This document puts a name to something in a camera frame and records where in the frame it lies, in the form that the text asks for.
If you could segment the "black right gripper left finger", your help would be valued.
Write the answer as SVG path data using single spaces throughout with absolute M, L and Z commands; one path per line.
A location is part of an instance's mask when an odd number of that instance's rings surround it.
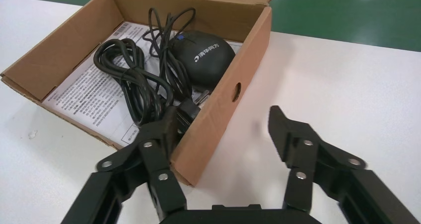
M 186 210 L 185 195 L 170 169 L 169 156 L 177 140 L 176 108 L 141 126 L 135 140 L 98 162 L 65 215 L 64 224 L 115 224 L 123 202 L 147 184 L 158 218 Z

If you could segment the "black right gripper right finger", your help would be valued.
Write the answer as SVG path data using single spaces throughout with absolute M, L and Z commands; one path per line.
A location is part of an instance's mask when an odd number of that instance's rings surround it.
M 318 184 L 350 224 L 417 223 L 363 159 L 323 141 L 309 124 L 291 120 L 272 106 L 268 131 L 289 169 L 285 209 L 310 213 L 313 184 Z

